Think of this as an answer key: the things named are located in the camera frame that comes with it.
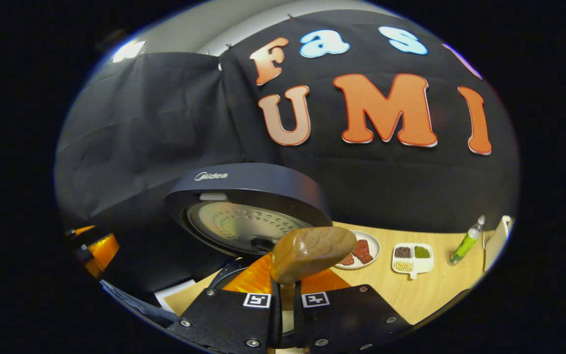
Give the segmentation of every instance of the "table surface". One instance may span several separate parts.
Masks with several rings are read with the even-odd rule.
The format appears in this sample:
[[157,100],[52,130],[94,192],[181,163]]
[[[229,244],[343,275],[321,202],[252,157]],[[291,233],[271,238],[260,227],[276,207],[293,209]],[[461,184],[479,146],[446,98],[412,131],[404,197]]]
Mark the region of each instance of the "table surface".
[[[348,284],[368,284],[373,287],[391,307],[411,325],[424,320],[447,304],[464,289],[471,289],[484,275],[484,251],[481,242],[476,243],[457,265],[449,263],[449,257],[466,234],[416,233],[374,227],[357,226],[333,222],[351,231],[362,231],[373,235],[380,243],[377,259],[360,269],[332,267]],[[490,237],[493,231],[485,233]],[[396,273],[392,269],[393,248],[402,242],[425,243],[434,253],[434,267],[428,273],[420,273],[412,280],[408,274]],[[217,271],[181,292],[165,298],[171,309],[180,316],[195,298],[211,283]],[[277,350],[277,353],[296,353],[294,350]]]

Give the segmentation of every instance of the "midea logo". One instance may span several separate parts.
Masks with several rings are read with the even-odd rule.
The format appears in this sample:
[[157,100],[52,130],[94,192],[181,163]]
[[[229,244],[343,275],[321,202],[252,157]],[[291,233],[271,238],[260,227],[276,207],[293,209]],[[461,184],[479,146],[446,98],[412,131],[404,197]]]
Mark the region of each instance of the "midea logo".
[[200,172],[196,175],[194,181],[202,181],[203,179],[226,178],[226,177],[228,177],[227,173]]

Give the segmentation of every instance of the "black cloth backdrop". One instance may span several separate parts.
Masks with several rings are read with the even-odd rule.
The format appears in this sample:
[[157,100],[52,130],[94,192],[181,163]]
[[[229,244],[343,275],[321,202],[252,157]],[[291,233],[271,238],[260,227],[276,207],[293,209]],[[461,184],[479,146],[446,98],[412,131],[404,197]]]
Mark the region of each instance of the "black cloth backdrop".
[[[403,53],[378,27],[410,31],[429,50]],[[299,39],[315,30],[339,32],[344,54],[301,56]],[[283,73],[255,84],[251,53],[283,36]],[[438,145],[405,146],[396,133],[384,143],[348,144],[343,92],[333,79],[364,74],[384,96],[396,74],[429,82],[427,101]],[[283,94],[306,85],[310,138],[280,146],[267,133],[259,99],[278,94],[285,128],[294,115]],[[484,99],[492,154],[469,151],[469,108],[457,87]],[[396,132],[401,128],[400,121]],[[299,16],[245,38],[220,58],[190,53],[146,53],[106,63],[72,105],[57,146],[54,179],[65,227],[98,224],[121,246],[106,279],[138,295],[202,278],[228,257],[180,230],[163,200],[183,171],[214,164],[262,162],[305,173],[328,196],[335,221],[438,233],[465,232],[479,215],[486,229],[516,215],[519,156],[516,137],[494,90],[476,78],[442,41],[406,20],[366,11]]]

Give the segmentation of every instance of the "white wall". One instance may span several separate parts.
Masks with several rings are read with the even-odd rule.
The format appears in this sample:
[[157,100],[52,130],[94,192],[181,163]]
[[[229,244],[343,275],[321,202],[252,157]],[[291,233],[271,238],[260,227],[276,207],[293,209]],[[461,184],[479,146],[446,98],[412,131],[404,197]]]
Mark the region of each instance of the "white wall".
[[195,52],[219,56],[226,44],[235,44],[262,29],[329,9],[358,9],[396,16],[363,0],[211,0],[168,18],[135,36],[145,40],[145,51]]

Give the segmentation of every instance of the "green bottle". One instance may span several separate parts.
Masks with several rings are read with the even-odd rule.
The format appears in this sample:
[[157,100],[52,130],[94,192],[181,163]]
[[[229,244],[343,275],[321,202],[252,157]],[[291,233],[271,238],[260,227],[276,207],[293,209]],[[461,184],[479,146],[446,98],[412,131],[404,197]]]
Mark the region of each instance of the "green bottle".
[[478,242],[479,238],[481,237],[481,231],[483,230],[483,224],[486,221],[485,216],[480,216],[478,222],[471,226],[467,234],[464,236],[464,239],[458,246],[458,249],[451,255],[449,258],[449,262],[452,264],[458,264],[459,261],[467,255],[471,247],[473,247],[476,242]]

